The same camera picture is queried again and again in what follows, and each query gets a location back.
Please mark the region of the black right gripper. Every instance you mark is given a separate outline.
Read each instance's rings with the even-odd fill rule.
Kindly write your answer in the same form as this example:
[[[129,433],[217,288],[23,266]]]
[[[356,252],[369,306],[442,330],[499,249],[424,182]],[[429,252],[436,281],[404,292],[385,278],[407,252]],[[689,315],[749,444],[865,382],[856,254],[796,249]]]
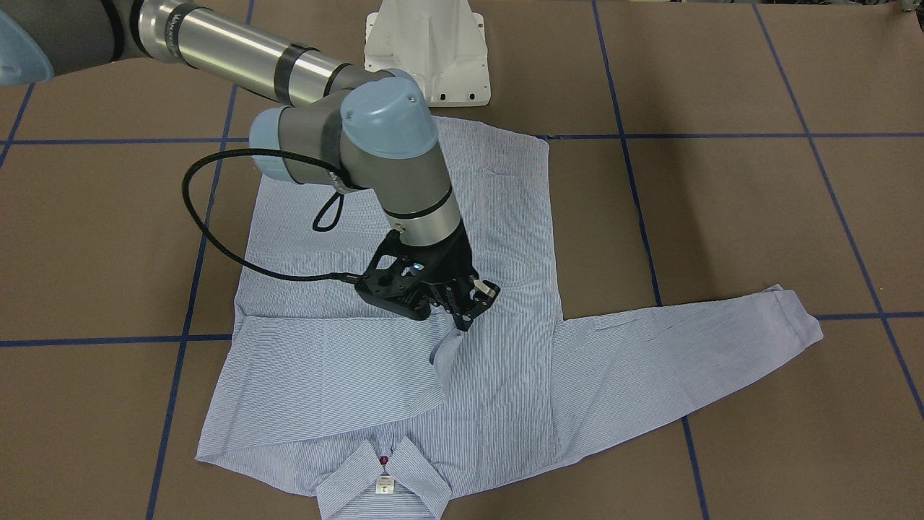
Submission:
[[[479,280],[463,226],[433,246],[407,246],[398,231],[389,231],[355,290],[364,302],[416,321],[442,307],[462,332],[500,293],[495,283]]]

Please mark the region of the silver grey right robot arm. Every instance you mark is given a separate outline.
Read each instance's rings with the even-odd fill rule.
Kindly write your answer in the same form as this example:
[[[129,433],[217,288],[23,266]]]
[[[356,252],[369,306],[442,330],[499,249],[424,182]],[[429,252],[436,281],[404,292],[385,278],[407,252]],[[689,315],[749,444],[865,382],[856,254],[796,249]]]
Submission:
[[[363,70],[191,1],[2,3],[4,86],[142,56],[278,103],[254,119],[247,148],[199,159],[182,180],[189,216],[226,257],[272,279],[349,283],[364,302],[416,321],[442,308],[462,332],[494,304],[500,287],[474,267],[436,120],[403,70]],[[319,217],[351,192],[372,191],[390,228],[366,270],[286,275],[227,249],[199,217],[189,186],[199,169],[232,157],[252,157],[272,180],[333,187]]]

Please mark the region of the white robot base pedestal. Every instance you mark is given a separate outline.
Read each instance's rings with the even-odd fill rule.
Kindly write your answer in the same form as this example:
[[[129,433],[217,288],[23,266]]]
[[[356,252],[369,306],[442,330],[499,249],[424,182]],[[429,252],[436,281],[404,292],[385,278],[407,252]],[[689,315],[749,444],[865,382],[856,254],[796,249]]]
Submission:
[[[366,69],[402,70],[432,108],[488,105],[485,20],[468,1],[383,1],[364,27]]]

